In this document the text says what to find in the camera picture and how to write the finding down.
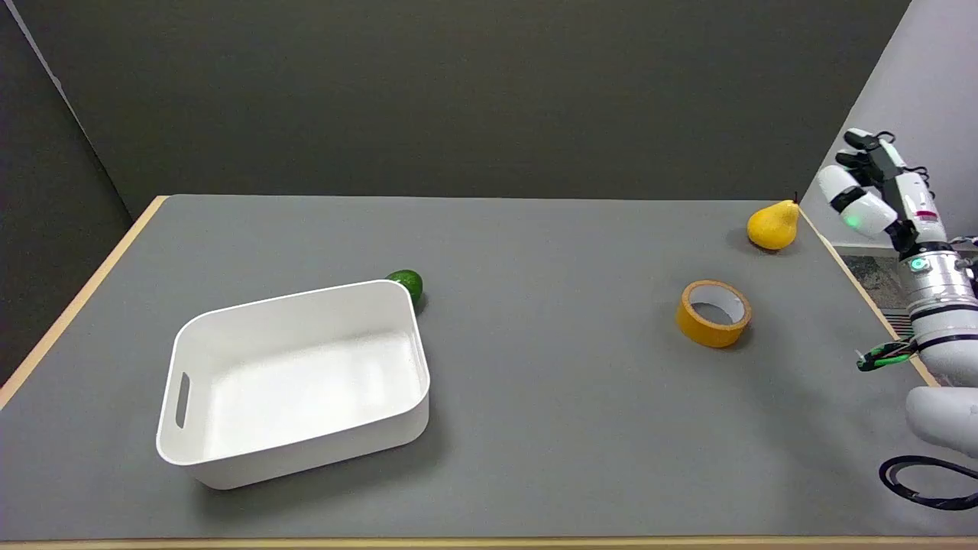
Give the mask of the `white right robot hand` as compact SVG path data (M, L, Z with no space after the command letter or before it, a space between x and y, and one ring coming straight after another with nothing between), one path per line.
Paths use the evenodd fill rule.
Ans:
M849 128L847 144L821 168L816 183L841 221L867 238L886 235L901 260L950 243L926 167L909 167L887 130Z

